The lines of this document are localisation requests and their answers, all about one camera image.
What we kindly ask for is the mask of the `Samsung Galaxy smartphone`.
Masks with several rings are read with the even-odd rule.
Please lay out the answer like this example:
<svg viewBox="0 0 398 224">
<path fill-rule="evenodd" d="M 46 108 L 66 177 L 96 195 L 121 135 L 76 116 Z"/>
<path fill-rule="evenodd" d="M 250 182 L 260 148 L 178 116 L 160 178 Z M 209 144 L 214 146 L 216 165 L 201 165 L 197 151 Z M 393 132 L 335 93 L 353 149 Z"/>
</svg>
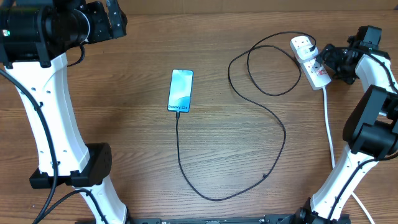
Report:
<svg viewBox="0 0 398 224">
<path fill-rule="evenodd" d="M 193 88 L 193 70 L 172 70 L 167 109 L 173 112 L 188 113 Z"/>
</svg>

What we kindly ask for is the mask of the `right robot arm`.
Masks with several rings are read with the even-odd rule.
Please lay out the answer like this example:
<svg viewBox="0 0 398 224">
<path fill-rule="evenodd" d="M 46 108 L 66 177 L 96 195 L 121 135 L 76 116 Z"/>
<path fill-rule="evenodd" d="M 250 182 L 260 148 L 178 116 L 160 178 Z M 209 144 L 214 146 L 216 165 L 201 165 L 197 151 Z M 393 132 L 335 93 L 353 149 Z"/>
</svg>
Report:
<svg viewBox="0 0 398 224">
<path fill-rule="evenodd" d="M 278 223 L 350 223 L 341 211 L 355 188 L 379 162 L 397 157 L 397 82 L 389 54 L 379 50 L 381 34 L 378 27 L 361 26 L 347 47 L 328 44 L 322 51 L 307 34 L 290 41 L 313 89 L 331 82 L 325 70 L 329 67 L 334 79 L 350 85 L 359 79 L 364 95 L 344 126 L 346 145 L 325 183 Z"/>
</svg>

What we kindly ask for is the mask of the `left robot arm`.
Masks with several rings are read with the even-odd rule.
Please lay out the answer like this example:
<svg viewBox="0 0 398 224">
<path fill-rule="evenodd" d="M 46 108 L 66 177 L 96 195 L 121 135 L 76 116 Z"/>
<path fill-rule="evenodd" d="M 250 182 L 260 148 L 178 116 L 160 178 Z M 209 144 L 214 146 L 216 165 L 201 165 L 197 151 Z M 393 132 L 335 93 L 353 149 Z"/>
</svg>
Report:
<svg viewBox="0 0 398 224">
<path fill-rule="evenodd" d="M 68 88 L 67 51 L 126 35 L 117 0 L 1 2 L 1 75 L 19 92 L 37 145 L 34 189 L 62 184 L 81 195 L 95 223 L 130 223 L 128 207 L 110 178 L 104 142 L 87 144 L 76 123 Z"/>
</svg>

